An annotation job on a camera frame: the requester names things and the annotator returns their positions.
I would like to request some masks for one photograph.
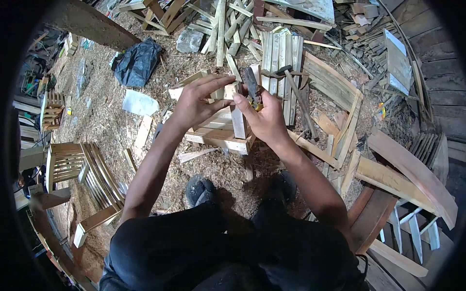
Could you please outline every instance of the black plastic bag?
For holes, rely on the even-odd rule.
[[[159,62],[162,47],[152,38],[135,44],[128,48],[118,62],[118,57],[113,64],[115,78],[127,87],[143,87],[149,80],[152,71]]]

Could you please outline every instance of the hammer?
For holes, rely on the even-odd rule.
[[[291,88],[293,89],[293,91],[294,91],[294,93],[296,95],[296,98],[298,99],[299,106],[301,107],[302,114],[306,118],[306,121],[307,121],[307,123],[309,125],[309,128],[311,129],[312,138],[314,138],[315,141],[318,141],[319,137],[317,136],[317,132],[315,131],[314,122],[311,120],[308,107],[305,105],[304,100],[303,100],[303,96],[301,95],[301,93],[300,93],[300,91],[298,89],[298,86],[296,85],[295,81],[293,80],[293,77],[290,74],[290,70],[292,70],[292,69],[293,69],[293,67],[291,65],[284,66],[284,67],[281,67],[280,69],[278,69],[274,73],[274,75],[277,75],[277,76],[285,75],[286,76],[286,79],[290,83]]]

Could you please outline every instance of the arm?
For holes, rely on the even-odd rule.
[[[319,222],[339,230],[352,247],[346,206],[330,182],[289,137],[280,101],[262,92],[264,109],[256,112],[240,94],[233,96],[251,130],[277,154]]]
[[[147,152],[130,184],[120,224],[130,218],[149,216],[160,194],[173,154],[186,131],[230,105],[231,100],[208,104],[204,99],[234,77],[209,75],[187,85],[171,117]]]

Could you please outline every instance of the black pants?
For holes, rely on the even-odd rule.
[[[247,266],[262,290],[352,290],[357,260],[343,235],[297,220],[276,200],[252,218],[255,233],[225,233],[217,205],[123,223],[110,244],[115,272],[134,290],[192,290],[225,262]]]

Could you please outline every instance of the workshop floor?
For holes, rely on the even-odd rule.
[[[105,2],[100,4],[101,11],[106,10]],[[145,39],[147,35],[142,32],[140,23],[125,13],[120,13],[114,19],[122,27],[128,29],[134,35]],[[229,73],[229,69],[215,67],[215,55],[208,54],[181,54],[175,49],[177,35],[153,36],[154,40],[164,49],[162,53],[163,65],[159,64],[147,85],[141,90],[145,94],[156,99],[160,108],[176,105],[167,94],[167,88],[176,84],[177,80],[202,69],[210,68],[214,73]],[[314,55],[326,61],[333,68],[343,71],[338,66],[344,62],[351,68],[351,79],[358,84],[364,81],[359,69],[346,59],[343,54],[336,58],[330,58],[329,51],[321,49],[312,51]],[[115,51],[95,44],[92,49],[79,47],[72,57],[62,57],[55,64],[52,73],[57,78],[55,90],[65,94],[67,106],[72,108],[72,115],[65,115],[63,124],[59,130],[53,133],[53,142],[95,142],[105,159],[106,164],[119,182],[129,184],[134,176],[133,171],[127,164],[123,150],[130,148],[134,153],[133,142],[137,135],[138,126],[142,116],[138,116],[122,110],[122,101],[125,88],[114,78],[108,65]],[[79,63],[85,58],[85,75],[89,83],[82,91],[80,98],[76,97],[76,75]],[[248,51],[240,51],[237,55],[237,65],[240,71],[251,64],[258,63]],[[332,106],[330,99],[311,89],[309,110],[318,107],[327,116],[332,116],[340,110]],[[362,138],[370,132],[372,127],[372,114],[377,104],[370,98],[363,101],[356,134]],[[155,131],[157,122],[161,121],[160,113],[155,113],[154,119],[147,139],[145,150],[141,156],[134,156],[138,166],[144,158]],[[299,110],[296,118],[294,131],[300,133],[302,126],[299,118]],[[316,143],[321,149],[326,147],[327,137],[318,129],[320,141]],[[255,170],[255,180],[247,184],[245,159],[236,154],[226,156],[222,150],[216,150],[194,160],[179,163],[177,155],[183,152],[192,152],[208,148],[201,145],[196,148],[191,142],[182,141],[178,146],[174,158],[170,164],[167,179],[162,188],[162,193],[156,201],[153,211],[168,210],[169,212],[186,209],[184,199],[185,184],[195,174],[202,174],[221,188],[224,200],[228,206],[239,215],[250,218],[260,203],[260,197],[266,187],[267,178],[273,173],[283,169],[278,157],[266,146],[257,140],[252,147],[252,166]],[[322,168],[322,162],[317,160],[317,166]],[[60,219],[58,228],[63,237],[68,237],[72,245],[76,224],[81,220],[96,213],[99,209],[92,203],[89,192],[85,186],[77,184],[76,181],[62,182],[61,187],[71,188],[71,199],[69,203],[54,207],[54,216]],[[348,194],[343,197],[347,208],[351,207],[361,190],[359,183],[354,182]],[[309,210],[303,199],[298,196],[297,200],[289,207],[289,213],[296,218],[303,218]],[[110,247],[110,239],[116,231],[118,217],[110,225],[101,225],[92,230],[83,247],[76,249],[72,246],[74,260],[84,269],[85,274],[94,282],[97,282],[102,274],[103,258],[107,255]]]

